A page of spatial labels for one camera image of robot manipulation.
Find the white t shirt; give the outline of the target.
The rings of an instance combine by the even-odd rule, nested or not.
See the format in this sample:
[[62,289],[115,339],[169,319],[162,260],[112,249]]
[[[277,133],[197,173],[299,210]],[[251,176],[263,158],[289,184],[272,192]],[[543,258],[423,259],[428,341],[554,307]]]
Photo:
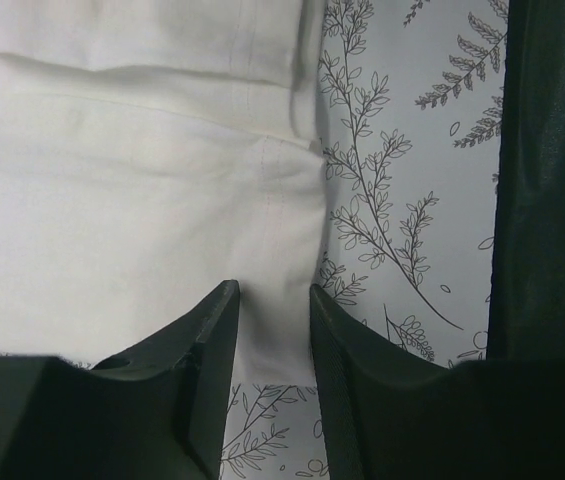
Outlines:
[[324,13],[0,1],[0,352],[92,364],[235,279],[235,378],[313,383]]

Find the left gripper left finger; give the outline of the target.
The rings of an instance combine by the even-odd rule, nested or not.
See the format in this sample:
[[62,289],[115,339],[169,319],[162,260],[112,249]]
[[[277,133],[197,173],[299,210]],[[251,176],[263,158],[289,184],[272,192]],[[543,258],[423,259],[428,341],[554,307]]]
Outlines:
[[215,479],[239,285],[92,369],[0,356],[0,479]]

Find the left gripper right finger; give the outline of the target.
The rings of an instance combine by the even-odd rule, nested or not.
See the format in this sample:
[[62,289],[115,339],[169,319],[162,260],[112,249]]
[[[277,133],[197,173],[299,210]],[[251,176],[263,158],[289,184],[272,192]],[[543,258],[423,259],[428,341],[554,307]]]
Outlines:
[[332,478],[565,479],[565,360],[446,369],[319,286],[310,337]]

